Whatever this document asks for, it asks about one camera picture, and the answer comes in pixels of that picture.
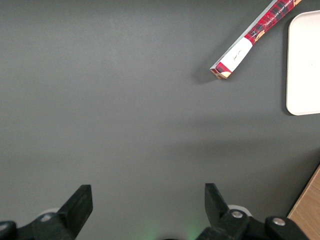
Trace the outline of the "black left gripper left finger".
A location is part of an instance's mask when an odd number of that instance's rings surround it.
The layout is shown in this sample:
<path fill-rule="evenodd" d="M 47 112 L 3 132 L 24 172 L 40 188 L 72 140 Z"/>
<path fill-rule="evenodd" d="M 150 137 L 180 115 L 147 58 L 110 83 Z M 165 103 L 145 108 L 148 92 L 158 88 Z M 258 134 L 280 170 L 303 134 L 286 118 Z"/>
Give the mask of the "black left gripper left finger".
<path fill-rule="evenodd" d="M 0 222 L 2 240 L 74 240 L 93 211 L 92 188 L 81 185 L 57 212 L 47 212 L 23 227 Z"/>

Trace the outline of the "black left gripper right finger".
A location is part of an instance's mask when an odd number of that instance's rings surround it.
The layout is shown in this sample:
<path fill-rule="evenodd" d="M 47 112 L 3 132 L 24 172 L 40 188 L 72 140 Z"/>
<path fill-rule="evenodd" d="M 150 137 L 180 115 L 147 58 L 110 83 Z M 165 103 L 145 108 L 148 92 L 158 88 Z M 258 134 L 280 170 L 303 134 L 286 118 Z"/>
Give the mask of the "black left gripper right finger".
<path fill-rule="evenodd" d="M 307 235 L 286 217 L 269 216 L 260 222 L 240 209 L 231 209 L 213 183 L 204 187 L 204 205 L 210 226 L 198 240 L 307 240 Z"/>

